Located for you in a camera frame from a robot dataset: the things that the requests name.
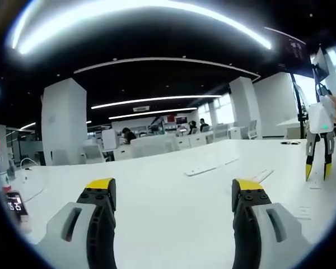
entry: white cable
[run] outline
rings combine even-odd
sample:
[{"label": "white cable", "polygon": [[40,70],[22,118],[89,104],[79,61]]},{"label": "white cable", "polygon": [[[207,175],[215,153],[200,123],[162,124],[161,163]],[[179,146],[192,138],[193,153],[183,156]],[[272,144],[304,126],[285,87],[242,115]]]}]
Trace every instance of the white cable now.
[{"label": "white cable", "polygon": [[[39,166],[39,165],[37,164],[37,162],[35,162],[35,161],[32,160],[31,158],[28,158],[28,157],[27,157],[27,158],[23,158],[23,159],[21,160],[21,162],[20,162],[20,168],[21,168],[21,170],[23,170],[23,168],[22,168],[22,162],[25,161],[25,160],[30,160],[30,161],[32,161],[34,164],[36,164],[36,166]],[[29,202],[30,200],[34,199],[37,195],[39,195],[41,192],[43,192],[47,185],[48,185],[48,180],[46,181],[46,184],[44,184],[44,186],[42,187],[42,189],[41,189],[40,191],[38,191],[36,194],[34,194],[34,195],[33,195],[32,197],[30,197],[29,199],[24,200],[24,203]]]},{"label": "white cable", "polygon": [[36,161],[34,161],[33,159],[31,159],[31,158],[29,158],[29,157],[26,157],[26,158],[23,158],[23,159],[21,160],[21,162],[20,162],[20,168],[21,168],[21,170],[23,170],[23,168],[22,168],[22,162],[25,161],[25,160],[30,160],[30,161],[32,161],[34,164],[36,164],[36,166],[39,166],[39,165],[37,164]]}]

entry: red object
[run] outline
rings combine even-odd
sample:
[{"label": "red object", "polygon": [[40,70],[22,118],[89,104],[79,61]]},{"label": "red object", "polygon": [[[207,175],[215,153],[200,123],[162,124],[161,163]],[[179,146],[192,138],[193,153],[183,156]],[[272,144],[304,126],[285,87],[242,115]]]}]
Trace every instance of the red object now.
[{"label": "red object", "polygon": [[174,115],[169,115],[169,116],[167,117],[167,122],[175,122],[175,117],[174,117]]},{"label": "red object", "polygon": [[11,191],[11,186],[2,187],[2,190],[4,191],[4,193],[7,193],[7,192]]}]

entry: table surface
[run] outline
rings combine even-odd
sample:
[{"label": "table surface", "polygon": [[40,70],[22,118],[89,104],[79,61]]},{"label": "table surface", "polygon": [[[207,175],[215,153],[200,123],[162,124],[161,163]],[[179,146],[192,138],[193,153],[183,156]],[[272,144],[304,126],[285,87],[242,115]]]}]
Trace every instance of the table surface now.
[{"label": "table surface", "polygon": [[[231,182],[271,169],[274,172],[262,182],[269,198],[296,216],[306,239],[317,243],[336,217],[336,144],[329,178],[323,181],[324,145],[319,142],[310,180],[305,182],[305,141],[300,145],[280,142],[223,140],[139,159],[35,166],[25,171],[25,185],[16,184],[16,188],[28,189],[34,180],[46,186],[26,203],[33,226],[27,238],[39,242],[47,222],[67,202],[76,201],[87,183],[113,177],[118,268],[231,268],[235,255]],[[232,157],[239,159],[193,177],[185,175]]]}]

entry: phone screen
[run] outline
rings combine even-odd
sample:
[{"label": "phone screen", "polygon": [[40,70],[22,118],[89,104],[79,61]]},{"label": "phone screen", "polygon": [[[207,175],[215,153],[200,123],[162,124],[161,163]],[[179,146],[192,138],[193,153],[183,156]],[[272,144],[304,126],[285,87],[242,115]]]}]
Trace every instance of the phone screen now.
[{"label": "phone screen", "polygon": [[21,220],[21,216],[28,215],[21,196],[18,192],[7,192],[6,202],[10,211],[15,213],[19,221]]}]

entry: ceiling vent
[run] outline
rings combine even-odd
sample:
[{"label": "ceiling vent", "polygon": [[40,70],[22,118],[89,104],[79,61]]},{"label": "ceiling vent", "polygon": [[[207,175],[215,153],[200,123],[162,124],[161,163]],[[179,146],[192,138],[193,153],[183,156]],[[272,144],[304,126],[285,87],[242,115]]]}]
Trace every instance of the ceiling vent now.
[{"label": "ceiling vent", "polygon": [[143,112],[143,111],[148,111],[150,109],[150,106],[139,106],[137,108],[133,108],[134,112]]}]

